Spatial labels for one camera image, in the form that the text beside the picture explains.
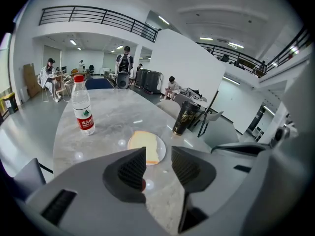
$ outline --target black cup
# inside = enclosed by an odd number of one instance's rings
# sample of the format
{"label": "black cup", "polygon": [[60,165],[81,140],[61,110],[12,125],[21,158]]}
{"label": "black cup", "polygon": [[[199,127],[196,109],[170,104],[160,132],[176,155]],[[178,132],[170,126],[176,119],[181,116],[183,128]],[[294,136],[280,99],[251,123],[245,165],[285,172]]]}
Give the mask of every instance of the black cup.
{"label": "black cup", "polygon": [[198,109],[199,107],[194,103],[184,101],[173,127],[173,133],[181,136],[191,123]]}

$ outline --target bottle label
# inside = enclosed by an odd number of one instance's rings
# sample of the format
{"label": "bottle label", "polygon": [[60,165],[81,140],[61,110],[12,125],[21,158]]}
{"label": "bottle label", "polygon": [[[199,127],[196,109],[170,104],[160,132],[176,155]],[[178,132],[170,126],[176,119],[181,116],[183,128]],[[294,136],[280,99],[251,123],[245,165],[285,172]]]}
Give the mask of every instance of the bottle label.
{"label": "bottle label", "polygon": [[82,130],[87,130],[93,127],[94,121],[91,112],[91,106],[83,109],[74,109],[74,115],[77,118],[79,127]]}

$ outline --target red label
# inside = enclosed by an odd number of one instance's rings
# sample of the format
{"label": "red label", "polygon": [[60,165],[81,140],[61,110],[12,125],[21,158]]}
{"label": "red label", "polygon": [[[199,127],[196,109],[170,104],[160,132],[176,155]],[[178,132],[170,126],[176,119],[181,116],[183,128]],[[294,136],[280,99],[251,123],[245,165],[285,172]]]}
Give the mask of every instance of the red label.
{"label": "red label", "polygon": [[94,125],[94,121],[93,121],[93,116],[92,115],[89,118],[87,118],[87,119],[79,119],[79,118],[77,118],[77,121],[78,121],[79,127],[82,130],[90,129]]}

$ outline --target black backpack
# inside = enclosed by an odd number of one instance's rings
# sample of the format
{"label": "black backpack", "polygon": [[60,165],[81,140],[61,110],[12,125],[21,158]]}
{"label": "black backpack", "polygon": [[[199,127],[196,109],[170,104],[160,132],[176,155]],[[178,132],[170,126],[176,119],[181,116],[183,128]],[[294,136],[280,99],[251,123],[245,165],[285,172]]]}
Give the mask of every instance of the black backpack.
{"label": "black backpack", "polygon": [[119,66],[119,71],[120,72],[128,72],[128,69],[129,69],[128,56],[123,55],[122,62],[120,63],[120,66]]}

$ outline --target backpack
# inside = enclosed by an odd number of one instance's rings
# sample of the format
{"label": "backpack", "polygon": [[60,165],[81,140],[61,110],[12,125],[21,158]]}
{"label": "backpack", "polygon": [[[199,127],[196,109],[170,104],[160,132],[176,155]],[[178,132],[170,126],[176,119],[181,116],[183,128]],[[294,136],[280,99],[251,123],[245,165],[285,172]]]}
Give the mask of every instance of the backpack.
{"label": "backpack", "polygon": [[128,55],[122,55],[119,65],[119,72],[129,72],[129,57]]}

